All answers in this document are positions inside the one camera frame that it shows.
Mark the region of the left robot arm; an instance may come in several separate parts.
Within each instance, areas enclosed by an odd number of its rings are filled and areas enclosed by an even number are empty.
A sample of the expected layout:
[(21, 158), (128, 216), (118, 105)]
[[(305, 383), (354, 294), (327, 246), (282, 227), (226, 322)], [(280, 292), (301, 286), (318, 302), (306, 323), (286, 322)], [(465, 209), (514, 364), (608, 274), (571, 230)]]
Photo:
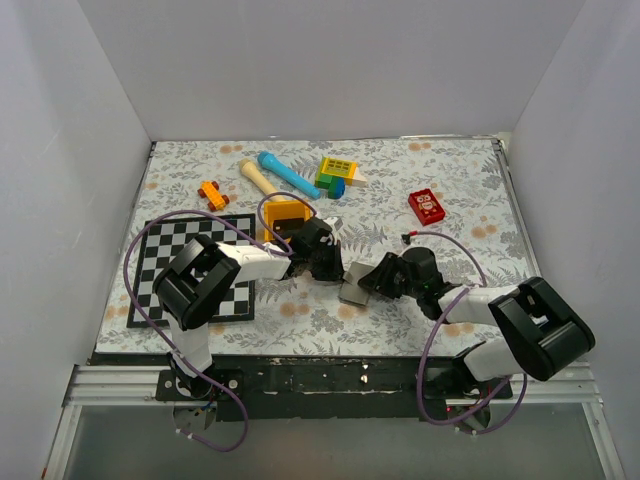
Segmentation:
[(170, 366), (180, 392), (193, 400), (212, 390), (209, 321), (239, 283), (285, 280), (305, 272), (337, 282), (344, 268), (341, 242), (315, 216), (285, 235), (259, 244), (232, 245), (198, 235), (154, 280), (152, 291), (170, 315)]

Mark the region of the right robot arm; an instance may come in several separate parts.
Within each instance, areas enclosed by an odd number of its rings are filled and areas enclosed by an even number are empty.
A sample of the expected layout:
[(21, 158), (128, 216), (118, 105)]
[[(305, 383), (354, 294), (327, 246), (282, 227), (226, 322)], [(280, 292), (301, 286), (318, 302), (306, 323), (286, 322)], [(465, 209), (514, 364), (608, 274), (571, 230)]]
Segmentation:
[(388, 253), (358, 285), (389, 299), (416, 300), (431, 320), (497, 327), (501, 337), (457, 354), (446, 369), (419, 376), (432, 390), (475, 397), (490, 381), (525, 373), (547, 381), (595, 347), (583, 319), (541, 277), (501, 288), (466, 287), (444, 279), (435, 254), (410, 247)]

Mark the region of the yellow toy bin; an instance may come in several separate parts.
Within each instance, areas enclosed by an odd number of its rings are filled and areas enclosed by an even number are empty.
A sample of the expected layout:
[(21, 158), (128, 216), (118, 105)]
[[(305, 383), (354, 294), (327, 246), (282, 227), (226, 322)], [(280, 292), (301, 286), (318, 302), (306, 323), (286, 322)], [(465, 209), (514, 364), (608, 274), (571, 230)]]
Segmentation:
[(298, 200), (267, 201), (263, 206), (263, 219), (271, 230), (277, 219), (304, 218), (306, 222), (311, 216), (310, 208)]

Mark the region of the grey card holder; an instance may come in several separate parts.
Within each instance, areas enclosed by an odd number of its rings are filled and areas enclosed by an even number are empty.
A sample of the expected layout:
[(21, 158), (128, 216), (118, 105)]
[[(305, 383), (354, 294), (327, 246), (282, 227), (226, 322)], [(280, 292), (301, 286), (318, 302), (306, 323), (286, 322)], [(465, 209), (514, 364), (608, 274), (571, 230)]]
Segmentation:
[(352, 262), (349, 269), (343, 275), (343, 284), (338, 298), (342, 303), (364, 307), (368, 304), (370, 293), (359, 286), (358, 282), (374, 270), (371, 265)]

